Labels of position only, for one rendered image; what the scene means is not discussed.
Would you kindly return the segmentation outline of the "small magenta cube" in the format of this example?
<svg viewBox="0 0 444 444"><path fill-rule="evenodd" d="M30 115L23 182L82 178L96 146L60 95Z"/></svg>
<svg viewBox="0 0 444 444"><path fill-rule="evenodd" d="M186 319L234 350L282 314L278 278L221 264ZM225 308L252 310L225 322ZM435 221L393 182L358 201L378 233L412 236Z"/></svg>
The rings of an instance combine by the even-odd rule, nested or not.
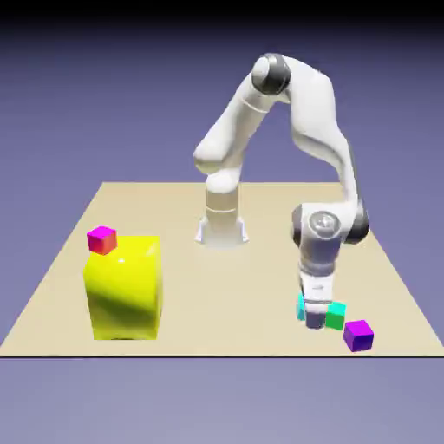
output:
<svg viewBox="0 0 444 444"><path fill-rule="evenodd" d="M87 240L91 252L107 255L117 248L117 231L107 226L97 226L87 233Z"/></svg>

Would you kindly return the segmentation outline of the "large yellow box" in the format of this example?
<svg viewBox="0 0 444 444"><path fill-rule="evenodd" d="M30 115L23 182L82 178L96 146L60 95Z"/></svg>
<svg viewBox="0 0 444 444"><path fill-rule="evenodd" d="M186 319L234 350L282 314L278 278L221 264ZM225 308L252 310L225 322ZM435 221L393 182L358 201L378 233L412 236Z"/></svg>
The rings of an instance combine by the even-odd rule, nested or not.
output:
<svg viewBox="0 0 444 444"><path fill-rule="evenodd" d="M83 270L95 340L154 340L163 308L158 236L119 236L106 255L92 252Z"/></svg>

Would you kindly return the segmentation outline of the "small purple cube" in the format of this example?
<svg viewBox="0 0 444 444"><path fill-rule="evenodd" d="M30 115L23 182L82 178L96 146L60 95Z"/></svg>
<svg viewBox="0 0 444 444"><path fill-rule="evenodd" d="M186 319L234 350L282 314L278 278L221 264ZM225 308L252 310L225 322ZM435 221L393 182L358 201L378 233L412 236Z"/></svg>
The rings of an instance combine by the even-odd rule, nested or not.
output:
<svg viewBox="0 0 444 444"><path fill-rule="evenodd" d="M372 349L374 331L366 320L349 321L345 323L343 340L351 352Z"/></svg>

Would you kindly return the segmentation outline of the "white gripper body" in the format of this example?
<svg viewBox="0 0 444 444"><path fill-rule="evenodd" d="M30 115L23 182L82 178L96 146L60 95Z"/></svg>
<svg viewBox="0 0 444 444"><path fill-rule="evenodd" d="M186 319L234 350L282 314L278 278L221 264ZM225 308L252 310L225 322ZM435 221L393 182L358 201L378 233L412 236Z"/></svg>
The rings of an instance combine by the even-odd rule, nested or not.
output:
<svg viewBox="0 0 444 444"><path fill-rule="evenodd" d="M299 283L304 301L307 304L330 304L333 301L333 280L333 274L315 276L300 272Z"/></svg>

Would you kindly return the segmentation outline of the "small green cube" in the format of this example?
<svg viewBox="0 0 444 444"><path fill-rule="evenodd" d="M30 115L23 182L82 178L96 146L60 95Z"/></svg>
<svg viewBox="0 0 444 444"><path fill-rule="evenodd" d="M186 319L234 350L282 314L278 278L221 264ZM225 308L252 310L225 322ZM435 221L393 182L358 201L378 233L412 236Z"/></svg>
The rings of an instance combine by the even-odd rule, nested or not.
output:
<svg viewBox="0 0 444 444"><path fill-rule="evenodd" d="M325 326L333 330L343 330L346 309L347 304L344 303L332 302L329 304L325 317Z"/></svg>

